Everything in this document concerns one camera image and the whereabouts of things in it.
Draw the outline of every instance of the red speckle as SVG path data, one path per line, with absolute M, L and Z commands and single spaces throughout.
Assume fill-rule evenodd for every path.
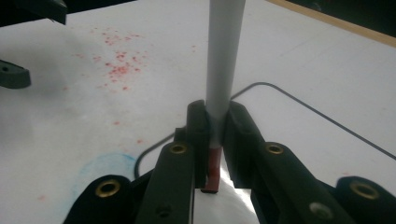
M 83 58 L 84 58 L 84 55 L 83 55 L 83 54 L 73 54 L 73 56 L 79 57 L 80 59 L 83 59 Z
M 46 201 L 46 196 L 45 195 L 41 195 L 40 197 L 37 198 L 40 202 L 44 202 Z
M 96 62 L 96 63 L 99 63 L 101 60 L 102 60 L 101 56 L 93 57 L 93 61 Z

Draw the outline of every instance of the white tube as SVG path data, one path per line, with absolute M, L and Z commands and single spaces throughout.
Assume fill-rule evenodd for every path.
M 210 0 L 205 103 L 211 125 L 210 148 L 222 144 L 244 7 L 245 0 Z

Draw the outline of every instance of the blue ink stain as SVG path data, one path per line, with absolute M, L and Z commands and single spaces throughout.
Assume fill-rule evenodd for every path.
M 123 175 L 133 180 L 135 161 L 134 157 L 119 152 L 98 156 L 79 171 L 72 188 L 73 198 L 76 199 L 93 180 L 104 175 Z

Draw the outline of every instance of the brass screw hole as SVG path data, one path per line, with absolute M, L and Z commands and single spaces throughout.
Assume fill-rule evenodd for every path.
M 276 145 L 270 145 L 270 146 L 267 146 L 266 148 L 267 148 L 267 151 L 271 152 L 272 154 L 278 155 L 278 154 L 283 153 L 283 147 L 279 147 Z
M 184 145 L 174 145 L 171 147 L 171 152 L 174 154 L 182 154 L 187 151 L 187 147 Z
M 114 195 L 120 190 L 120 182 L 115 179 L 105 180 L 96 188 L 95 194 L 100 198 Z
M 349 186 L 353 190 L 353 192 L 365 199 L 375 200 L 379 198 L 378 191 L 366 183 L 362 183 L 360 181 L 352 181 Z

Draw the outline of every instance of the wooden edge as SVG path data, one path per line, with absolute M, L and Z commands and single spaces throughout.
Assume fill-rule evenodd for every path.
M 279 5 L 281 7 L 285 7 L 289 10 L 301 13 L 305 16 L 314 18 L 316 20 L 327 22 L 331 25 L 348 30 L 348 31 L 355 33 L 357 35 L 362 35 L 362 36 L 371 38 L 375 41 L 378 41 L 383 44 L 386 44 L 386 45 L 396 48 L 396 38 L 393 36 L 384 35 L 377 31 L 367 29 L 365 27 L 359 26 L 357 24 L 354 24 L 354 23 L 351 23 L 348 21 L 343 21 L 343 20 L 337 19 L 335 17 L 323 14 L 321 12 L 315 11 L 315 10 L 307 8 L 307 7 L 299 6 L 297 4 L 294 4 L 294 3 L 291 3 L 291 2 L 288 2 L 285 0 L 267 0 L 267 1 L 274 3 L 276 5 Z

